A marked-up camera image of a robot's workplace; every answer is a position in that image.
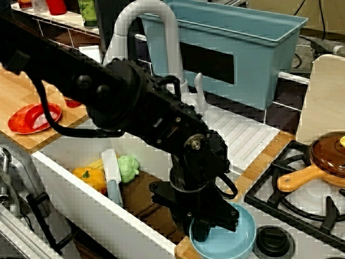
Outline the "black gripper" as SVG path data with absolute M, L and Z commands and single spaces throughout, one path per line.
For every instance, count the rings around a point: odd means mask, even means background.
M 237 231 L 239 211 L 228 200 L 234 195 L 221 191 L 213 182 L 196 192 L 182 192 L 169 181 L 153 182 L 149 185 L 152 201 L 168 207 L 175 213 L 194 217 L 192 234 L 198 242 L 205 242 L 212 224 L 231 232 Z

